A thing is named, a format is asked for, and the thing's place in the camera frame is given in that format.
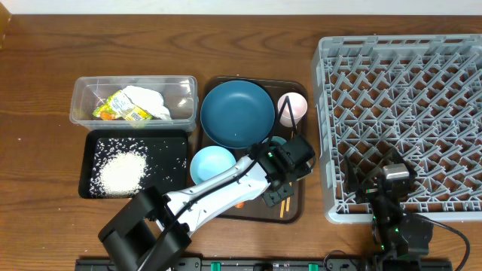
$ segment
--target wooden table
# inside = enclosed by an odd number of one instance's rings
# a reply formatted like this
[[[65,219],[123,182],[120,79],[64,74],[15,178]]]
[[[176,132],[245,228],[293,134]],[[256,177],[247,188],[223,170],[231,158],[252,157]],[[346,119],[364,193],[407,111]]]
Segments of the wooden table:
[[[81,76],[193,75],[200,97],[216,75],[284,79],[302,83],[312,98],[310,63],[324,36],[481,32],[482,17],[15,15],[0,51],[0,270],[72,270],[79,257],[106,256],[97,233],[127,201],[77,193],[88,131],[70,123],[69,109]],[[309,104],[308,139],[319,150]],[[316,167],[295,224],[215,219],[188,250],[205,257],[372,253],[370,226],[326,220],[320,182]],[[482,269],[482,223],[451,225],[472,244],[464,270]],[[465,247],[436,228],[430,249],[457,266]]]

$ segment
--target plastic bin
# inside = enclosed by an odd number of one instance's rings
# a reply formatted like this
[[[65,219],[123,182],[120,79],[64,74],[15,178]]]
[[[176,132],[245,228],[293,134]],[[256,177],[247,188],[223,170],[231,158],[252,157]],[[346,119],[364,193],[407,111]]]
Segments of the plastic bin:
[[[397,148],[416,170],[401,207],[482,221],[482,35],[326,37],[312,62],[325,216],[370,223],[343,189],[347,155],[364,179]]]
[[[127,86],[144,87],[163,95],[172,120],[101,120],[92,115],[106,99]],[[75,82],[70,121],[88,129],[196,129],[197,82],[192,76],[86,77]]]

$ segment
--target brown tray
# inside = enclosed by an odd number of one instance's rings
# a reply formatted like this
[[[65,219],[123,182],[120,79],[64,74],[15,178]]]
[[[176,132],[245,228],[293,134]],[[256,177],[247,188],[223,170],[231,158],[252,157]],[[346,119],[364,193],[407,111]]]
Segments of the brown tray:
[[[261,85],[268,92],[268,94],[270,94],[274,104],[278,102],[278,99],[281,98],[283,94],[290,92],[299,93],[303,95],[306,100],[308,100],[307,90],[305,90],[305,88],[297,82],[225,76],[215,77],[206,84],[206,91],[204,92],[203,100],[213,88],[217,87],[219,84],[232,80],[250,81],[252,83]],[[298,123],[297,132],[304,136],[307,134],[307,114],[305,114]],[[284,127],[280,124],[274,132],[274,135],[283,137],[284,139],[290,139],[292,137],[292,128]],[[213,140],[207,136],[202,127],[199,133],[198,142],[200,142],[200,144],[197,146],[197,152],[204,147],[216,145],[216,143],[214,143]],[[245,149],[231,149],[230,151],[234,154],[236,160],[246,155]],[[219,215],[219,217],[281,224],[293,223],[301,216],[303,212],[304,180],[296,181],[295,183],[292,183],[291,186],[293,187],[294,195],[284,200],[280,204],[273,206],[272,208],[269,208],[259,196],[254,200],[245,202],[245,205],[242,209],[233,207]]]

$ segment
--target pink cup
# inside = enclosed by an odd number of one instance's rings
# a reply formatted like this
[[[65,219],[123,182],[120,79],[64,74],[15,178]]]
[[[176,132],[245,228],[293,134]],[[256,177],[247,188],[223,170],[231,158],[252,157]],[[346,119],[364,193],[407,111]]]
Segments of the pink cup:
[[[278,112],[279,112],[279,109],[281,109],[286,96],[289,97],[291,110],[293,111],[294,124],[297,124],[301,120],[301,118],[307,113],[308,102],[299,93],[286,93],[285,95],[281,96],[281,98],[279,98],[278,100]],[[289,114],[288,103],[285,105],[285,110],[283,110],[283,113],[281,114],[281,118],[279,119],[279,122],[283,126],[293,127],[293,125],[291,124],[291,116]]]

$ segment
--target white wall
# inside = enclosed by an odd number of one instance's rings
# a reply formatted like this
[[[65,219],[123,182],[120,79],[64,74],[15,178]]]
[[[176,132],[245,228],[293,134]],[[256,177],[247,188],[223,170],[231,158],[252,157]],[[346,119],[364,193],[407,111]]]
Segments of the white wall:
[[[482,15],[482,0],[0,0],[0,2],[12,14]]]

